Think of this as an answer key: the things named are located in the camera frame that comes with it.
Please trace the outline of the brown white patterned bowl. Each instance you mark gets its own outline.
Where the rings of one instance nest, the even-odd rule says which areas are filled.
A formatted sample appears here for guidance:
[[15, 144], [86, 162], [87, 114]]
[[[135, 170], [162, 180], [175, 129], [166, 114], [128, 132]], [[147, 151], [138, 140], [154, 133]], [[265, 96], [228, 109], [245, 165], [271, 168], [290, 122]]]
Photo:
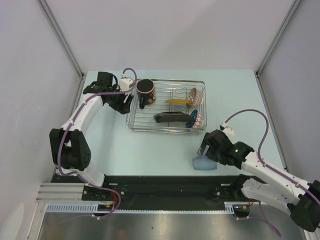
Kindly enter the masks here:
[[204, 101], [203, 93], [195, 87], [190, 90], [187, 95], [187, 99], [190, 101], [190, 103], [186, 104], [188, 109], [197, 108], [201, 106]]

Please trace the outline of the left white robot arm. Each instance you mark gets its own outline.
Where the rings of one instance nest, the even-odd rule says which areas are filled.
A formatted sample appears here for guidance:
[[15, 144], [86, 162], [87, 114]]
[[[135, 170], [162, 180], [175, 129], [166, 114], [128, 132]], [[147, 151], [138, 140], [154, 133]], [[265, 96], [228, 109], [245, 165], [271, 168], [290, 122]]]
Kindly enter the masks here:
[[86, 185], [94, 186], [93, 194], [100, 200], [110, 196], [111, 188], [104, 184], [105, 175], [91, 161], [86, 132], [104, 105], [122, 115], [130, 112], [137, 80], [136, 76], [127, 77], [125, 72], [120, 78], [110, 72], [98, 72], [97, 79], [83, 89], [81, 103], [68, 121], [49, 133], [52, 160], [60, 175], [76, 176]]

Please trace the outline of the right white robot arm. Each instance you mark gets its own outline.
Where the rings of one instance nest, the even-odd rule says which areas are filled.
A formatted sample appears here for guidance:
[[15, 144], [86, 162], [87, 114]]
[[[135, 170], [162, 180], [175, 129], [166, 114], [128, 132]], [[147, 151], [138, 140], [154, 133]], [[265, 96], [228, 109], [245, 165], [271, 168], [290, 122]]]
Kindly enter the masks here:
[[288, 214], [291, 220], [308, 232], [320, 226], [320, 182], [312, 183], [281, 170], [259, 158], [249, 145], [232, 143], [221, 130], [206, 133], [198, 153], [225, 166], [234, 166], [240, 174], [230, 184], [230, 194], [237, 200], [244, 198], [266, 203]]

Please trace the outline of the light blue plastic cup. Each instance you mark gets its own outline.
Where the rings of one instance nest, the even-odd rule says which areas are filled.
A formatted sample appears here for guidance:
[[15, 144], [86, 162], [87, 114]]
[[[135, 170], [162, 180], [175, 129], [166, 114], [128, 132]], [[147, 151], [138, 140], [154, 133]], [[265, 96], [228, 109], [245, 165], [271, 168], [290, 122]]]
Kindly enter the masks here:
[[209, 171], [218, 168], [217, 163], [210, 160], [206, 155], [197, 155], [192, 159], [192, 166], [194, 170]]

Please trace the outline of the dark mug red interior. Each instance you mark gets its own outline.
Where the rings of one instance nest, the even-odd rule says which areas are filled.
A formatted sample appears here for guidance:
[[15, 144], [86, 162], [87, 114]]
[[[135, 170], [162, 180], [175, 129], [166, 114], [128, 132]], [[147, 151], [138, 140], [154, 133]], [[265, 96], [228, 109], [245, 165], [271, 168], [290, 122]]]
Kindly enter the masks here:
[[139, 108], [143, 110], [145, 106], [152, 105], [156, 100], [155, 83], [151, 79], [140, 79], [135, 86], [139, 101]]

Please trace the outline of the metal wire dish rack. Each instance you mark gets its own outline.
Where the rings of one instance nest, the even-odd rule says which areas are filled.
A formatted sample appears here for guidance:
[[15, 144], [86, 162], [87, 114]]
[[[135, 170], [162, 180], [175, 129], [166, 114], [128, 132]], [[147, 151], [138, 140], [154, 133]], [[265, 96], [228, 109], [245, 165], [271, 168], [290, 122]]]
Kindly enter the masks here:
[[[200, 134], [207, 127], [207, 108], [206, 108], [206, 86], [199, 80], [169, 80], [153, 79], [155, 84], [155, 102], [147, 105], [144, 109], [139, 107], [139, 99], [134, 90], [134, 98], [131, 103], [130, 113], [126, 117], [126, 124], [133, 131], [142, 132], [162, 132], [169, 134]], [[188, 93], [192, 88], [200, 90], [203, 94], [203, 103], [199, 107], [187, 108], [186, 104], [166, 103], [169, 99], [188, 99]], [[169, 127], [165, 123], [157, 123], [153, 116], [161, 112], [183, 112], [191, 115], [197, 109], [203, 116], [203, 126], [192, 128], [190, 123], [186, 128]]]

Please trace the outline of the blue rim red pattern bowl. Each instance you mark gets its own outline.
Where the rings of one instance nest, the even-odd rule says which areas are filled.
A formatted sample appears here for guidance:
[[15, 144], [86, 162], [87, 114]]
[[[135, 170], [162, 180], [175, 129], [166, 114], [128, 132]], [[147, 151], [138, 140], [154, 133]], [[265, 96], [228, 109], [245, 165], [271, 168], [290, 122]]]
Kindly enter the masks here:
[[191, 128], [201, 128], [203, 126], [204, 118], [199, 110], [193, 110], [190, 116], [194, 118], [194, 122], [190, 123]]

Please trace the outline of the black floral square plate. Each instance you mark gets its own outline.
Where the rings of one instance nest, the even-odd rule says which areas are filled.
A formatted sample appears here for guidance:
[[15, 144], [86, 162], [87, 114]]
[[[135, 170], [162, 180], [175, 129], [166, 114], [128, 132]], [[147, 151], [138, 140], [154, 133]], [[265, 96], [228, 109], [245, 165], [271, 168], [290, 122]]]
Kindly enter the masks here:
[[153, 116], [156, 123], [168, 124], [169, 127], [186, 128], [188, 123], [194, 124], [196, 117], [181, 111], [167, 111], [156, 113]]

